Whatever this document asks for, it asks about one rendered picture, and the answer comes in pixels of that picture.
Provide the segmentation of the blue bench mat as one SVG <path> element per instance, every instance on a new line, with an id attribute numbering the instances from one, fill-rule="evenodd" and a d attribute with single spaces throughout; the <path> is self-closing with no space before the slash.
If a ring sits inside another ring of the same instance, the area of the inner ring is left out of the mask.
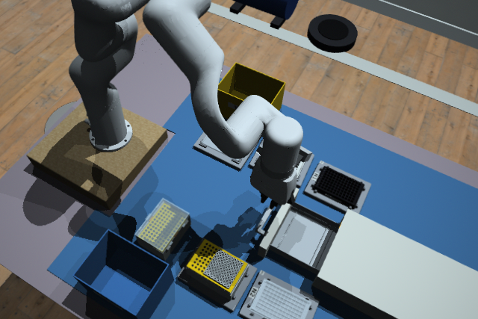
<path id="1" fill-rule="evenodd" d="M 371 183 L 360 215 L 478 271 L 477 188 L 283 104 L 279 111 L 302 126 L 301 146 L 314 154 L 296 187 L 296 203 L 340 224 L 344 212 L 304 193 L 324 161 Z M 163 128 L 175 135 L 115 212 L 109 216 L 96 208 L 48 271 L 118 317 L 131 319 L 72 275 L 108 229 L 158 257 L 134 234 L 165 198 L 190 213 L 191 225 L 165 261 L 174 281 L 150 319 L 247 319 L 240 311 L 261 270 L 320 299 L 313 319 L 373 319 L 311 286 L 317 274 L 272 250 L 265 258 L 258 255 L 264 236 L 255 229 L 272 199 L 261 203 L 249 164 L 263 137 L 241 170 L 195 149 L 204 131 L 191 94 Z M 233 312 L 177 277 L 202 238 L 257 268 Z"/>

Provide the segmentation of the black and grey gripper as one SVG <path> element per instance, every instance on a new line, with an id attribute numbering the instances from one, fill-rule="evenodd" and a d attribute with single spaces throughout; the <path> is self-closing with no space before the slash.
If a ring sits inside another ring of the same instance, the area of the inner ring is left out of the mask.
<path id="1" fill-rule="evenodd" d="M 286 179 L 272 179 L 263 173 L 260 162 L 259 157 L 253 167 L 250 183 L 261 193 L 261 203 L 264 203 L 269 197 L 272 199 L 270 202 L 271 210 L 278 204 L 285 205 L 288 203 L 293 205 L 295 202 L 293 193 L 297 186 L 297 169 L 294 168 L 293 173 Z"/>

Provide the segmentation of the yellow open-top bin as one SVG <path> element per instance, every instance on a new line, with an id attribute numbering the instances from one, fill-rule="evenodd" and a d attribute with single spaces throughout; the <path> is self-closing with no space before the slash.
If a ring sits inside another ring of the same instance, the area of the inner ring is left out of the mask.
<path id="1" fill-rule="evenodd" d="M 285 82 L 235 62 L 218 85 L 217 99 L 221 114 L 228 119 L 251 95 L 266 99 L 279 111 L 284 91 Z"/>

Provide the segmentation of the blue open-top bin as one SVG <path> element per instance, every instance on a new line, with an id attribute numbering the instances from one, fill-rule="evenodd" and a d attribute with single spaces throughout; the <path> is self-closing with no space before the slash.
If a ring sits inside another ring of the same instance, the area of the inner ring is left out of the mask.
<path id="1" fill-rule="evenodd" d="M 150 319 L 174 281 L 169 264 L 110 229 L 73 277 L 131 319 Z"/>

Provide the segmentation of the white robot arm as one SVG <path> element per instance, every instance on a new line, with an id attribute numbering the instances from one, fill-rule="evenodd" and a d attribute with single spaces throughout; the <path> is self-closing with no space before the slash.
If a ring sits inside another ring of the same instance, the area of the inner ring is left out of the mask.
<path id="1" fill-rule="evenodd" d="M 301 146 L 302 126 L 260 96 L 246 97 L 224 120 L 217 99 L 224 53 L 199 21 L 211 0 L 71 2 L 80 56 L 70 64 L 69 76 L 89 118 L 84 122 L 90 124 L 90 142 L 98 150 L 117 151 L 132 138 L 118 90 L 110 81 L 134 57 L 138 32 L 134 13 L 146 5 L 144 25 L 186 75 L 197 122 L 221 152 L 244 158 L 263 137 L 257 152 L 261 170 L 272 179 L 286 179 L 299 162 L 311 157 L 313 152 Z"/>

